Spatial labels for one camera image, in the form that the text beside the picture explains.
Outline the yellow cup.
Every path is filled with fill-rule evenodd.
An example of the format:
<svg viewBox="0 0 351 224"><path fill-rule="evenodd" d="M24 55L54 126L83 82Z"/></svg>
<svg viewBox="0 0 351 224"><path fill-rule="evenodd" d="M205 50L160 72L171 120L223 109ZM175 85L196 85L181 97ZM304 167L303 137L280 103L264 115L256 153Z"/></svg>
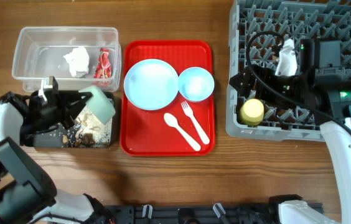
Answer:
<svg viewBox="0 0 351 224"><path fill-rule="evenodd" d="M257 126L264 118L264 105L260 100L247 100L240 109L240 119L243 124Z"/></svg>

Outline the red snack wrapper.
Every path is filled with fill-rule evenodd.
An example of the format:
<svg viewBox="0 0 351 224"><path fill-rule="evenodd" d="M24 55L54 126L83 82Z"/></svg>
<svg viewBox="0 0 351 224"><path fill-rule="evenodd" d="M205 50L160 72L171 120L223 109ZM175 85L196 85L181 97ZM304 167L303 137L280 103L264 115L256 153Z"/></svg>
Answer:
<svg viewBox="0 0 351 224"><path fill-rule="evenodd" d="M98 64L96 66L94 78L111 78L110 51L105 48L100 49Z"/></svg>

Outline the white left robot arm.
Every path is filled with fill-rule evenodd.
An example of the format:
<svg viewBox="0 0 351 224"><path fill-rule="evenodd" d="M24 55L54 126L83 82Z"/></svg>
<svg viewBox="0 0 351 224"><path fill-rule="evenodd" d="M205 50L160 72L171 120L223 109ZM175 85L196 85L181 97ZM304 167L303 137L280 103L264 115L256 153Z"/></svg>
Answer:
<svg viewBox="0 0 351 224"><path fill-rule="evenodd" d="M0 97L0 223L114 223L115 216L90 195L60 191L21 147L61 124L68 129L89 103L109 98L91 90Z"/></svg>

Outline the white plastic spoon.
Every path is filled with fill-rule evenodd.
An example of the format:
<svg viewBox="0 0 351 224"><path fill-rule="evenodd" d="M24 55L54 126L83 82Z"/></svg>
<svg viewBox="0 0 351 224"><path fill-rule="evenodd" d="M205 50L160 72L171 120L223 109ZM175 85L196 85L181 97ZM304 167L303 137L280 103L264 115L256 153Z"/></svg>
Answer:
<svg viewBox="0 0 351 224"><path fill-rule="evenodd" d="M186 133L180 126L178 123L177 118L170 114L170 113L165 113L164 114L164 121L166 122L166 124L172 128L175 128L176 130L178 130L178 132L180 132L180 134L182 135L182 137L189 143L189 145L192 147L192 149L194 151L200 151L201 150L201 146L200 144L194 140L188 133Z"/></svg>

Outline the green bowl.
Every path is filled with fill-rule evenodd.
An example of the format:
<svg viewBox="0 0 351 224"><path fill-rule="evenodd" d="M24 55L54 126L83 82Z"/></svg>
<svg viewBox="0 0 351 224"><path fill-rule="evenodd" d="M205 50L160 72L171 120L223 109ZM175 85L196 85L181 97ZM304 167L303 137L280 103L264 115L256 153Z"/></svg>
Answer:
<svg viewBox="0 0 351 224"><path fill-rule="evenodd" d="M93 85L78 92L92 94L86 106L102 124L106 125L116 114L113 104L99 87Z"/></svg>

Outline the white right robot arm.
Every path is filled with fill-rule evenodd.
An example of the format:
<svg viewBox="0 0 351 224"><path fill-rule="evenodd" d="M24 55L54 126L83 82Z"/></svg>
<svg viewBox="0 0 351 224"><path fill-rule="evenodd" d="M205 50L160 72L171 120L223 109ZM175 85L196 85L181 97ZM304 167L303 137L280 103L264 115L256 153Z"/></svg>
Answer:
<svg viewBox="0 0 351 224"><path fill-rule="evenodd" d="M328 121L318 131L308 129L285 130L278 126L263 125L249 127L238 123L238 96L232 86L227 88L226 131L234 138L267 141L302 140L324 141L327 144L337 181L342 223L351 223L351 118L344 124Z"/></svg>

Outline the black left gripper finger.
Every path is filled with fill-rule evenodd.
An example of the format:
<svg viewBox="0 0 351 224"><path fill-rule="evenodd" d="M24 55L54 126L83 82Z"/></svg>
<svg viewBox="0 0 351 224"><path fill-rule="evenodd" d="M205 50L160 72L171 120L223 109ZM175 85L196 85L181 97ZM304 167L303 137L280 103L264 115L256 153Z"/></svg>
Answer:
<svg viewBox="0 0 351 224"><path fill-rule="evenodd" d="M75 103L74 105L67 105L65 107L65 123L74 124L74 120L80 112L86 107L86 103Z"/></svg>
<svg viewBox="0 0 351 224"><path fill-rule="evenodd" d="M72 93L68 98L68 105L84 105L93 96L90 92Z"/></svg>

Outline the light blue bowl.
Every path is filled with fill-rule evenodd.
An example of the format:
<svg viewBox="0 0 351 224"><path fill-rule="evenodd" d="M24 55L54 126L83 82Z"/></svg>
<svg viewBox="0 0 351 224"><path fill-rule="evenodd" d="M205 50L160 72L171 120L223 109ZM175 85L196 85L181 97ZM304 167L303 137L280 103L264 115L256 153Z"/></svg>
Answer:
<svg viewBox="0 0 351 224"><path fill-rule="evenodd" d="M178 79L179 93L191 102L201 102L209 98L215 88L213 75L202 67L185 69Z"/></svg>

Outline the white napkin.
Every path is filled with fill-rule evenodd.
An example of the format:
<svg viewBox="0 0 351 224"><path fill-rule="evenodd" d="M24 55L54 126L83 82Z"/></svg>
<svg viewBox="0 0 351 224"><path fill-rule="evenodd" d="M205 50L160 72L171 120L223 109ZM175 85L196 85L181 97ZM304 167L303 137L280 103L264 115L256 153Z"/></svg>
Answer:
<svg viewBox="0 0 351 224"><path fill-rule="evenodd" d="M63 58L68 63L69 72L73 78L80 78L89 72L90 57L85 47L74 48Z"/></svg>

